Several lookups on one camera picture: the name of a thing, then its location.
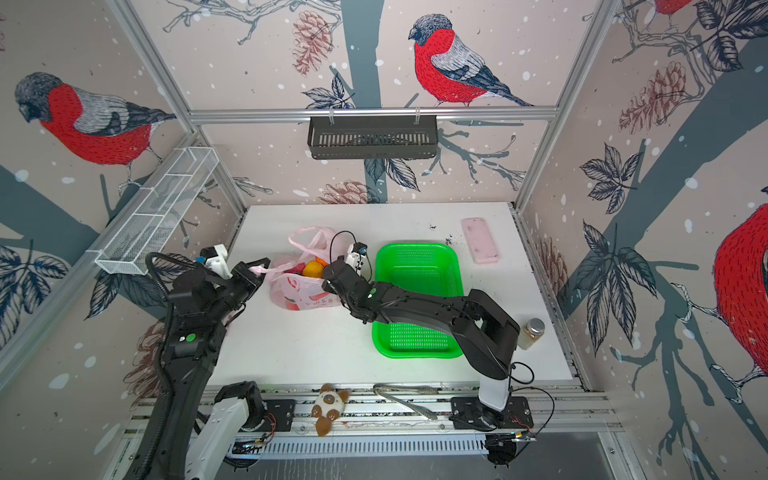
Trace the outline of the pink plastic bag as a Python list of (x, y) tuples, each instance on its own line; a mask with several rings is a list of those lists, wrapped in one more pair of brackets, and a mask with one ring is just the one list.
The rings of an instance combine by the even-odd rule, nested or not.
[(328, 265), (331, 260), (331, 240), (336, 231), (328, 227), (304, 227), (288, 236), (293, 247), (290, 254), (278, 256), (271, 262), (264, 278), (269, 287), (270, 300), (289, 311), (308, 311), (336, 308), (341, 301), (334, 293), (323, 289), (323, 278), (313, 279), (289, 273), (298, 263), (307, 263), (319, 257)]

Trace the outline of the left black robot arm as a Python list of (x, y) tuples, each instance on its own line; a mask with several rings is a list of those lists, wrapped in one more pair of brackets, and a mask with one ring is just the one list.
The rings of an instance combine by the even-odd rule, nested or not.
[(262, 258), (240, 262), (223, 278), (191, 260), (153, 252), (145, 263), (166, 301), (165, 336), (154, 360), (160, 393), (147, 429), (125, 477), (182, 479), (198, 405), (217, 364), (225, 319), (238, 316), (264, 282), (252, 271)]

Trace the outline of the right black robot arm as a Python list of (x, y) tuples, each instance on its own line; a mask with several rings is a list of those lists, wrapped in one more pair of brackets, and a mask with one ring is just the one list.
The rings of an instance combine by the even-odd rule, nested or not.
[(445, 297), (370, 283), (342, 259), (325, 268), (323, 289), (365, 323), (409, 324), (451, 335), (481, 375), (480, 403), (496, 412), (506, 409), (521, 327), (486, 292), (472, 289), (467, 296)]

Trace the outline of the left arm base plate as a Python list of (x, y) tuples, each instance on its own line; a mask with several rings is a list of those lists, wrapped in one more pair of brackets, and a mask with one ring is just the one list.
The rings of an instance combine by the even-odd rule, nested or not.
[(253, 426), (246, 424), (241, 432), (287, 433), (292, 430), (296, 401), (292, 399), (265, 400), (264, 414)]

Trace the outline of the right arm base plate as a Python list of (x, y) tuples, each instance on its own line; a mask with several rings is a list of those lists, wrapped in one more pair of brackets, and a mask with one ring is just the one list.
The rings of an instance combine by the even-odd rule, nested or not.
[(528, 400), (522, 396), (510, 397), (501, 411), (482, 404), (477, 397), (453, 397), (450, 406), (449, 420), (457, 430), (492, 432), (534, 427)]

